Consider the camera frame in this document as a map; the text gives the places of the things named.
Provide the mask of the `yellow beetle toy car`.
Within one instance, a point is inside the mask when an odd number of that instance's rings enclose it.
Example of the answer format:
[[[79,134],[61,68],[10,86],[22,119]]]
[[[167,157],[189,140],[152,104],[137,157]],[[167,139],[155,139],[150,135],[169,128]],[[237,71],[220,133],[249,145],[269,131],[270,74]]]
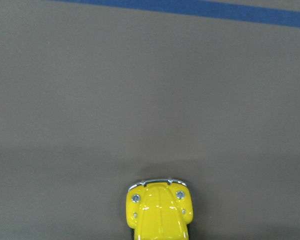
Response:
[[[194,218],[191,193],[180,179],[137,182],[127,190],[125,216],[132,240],[188,240]]]

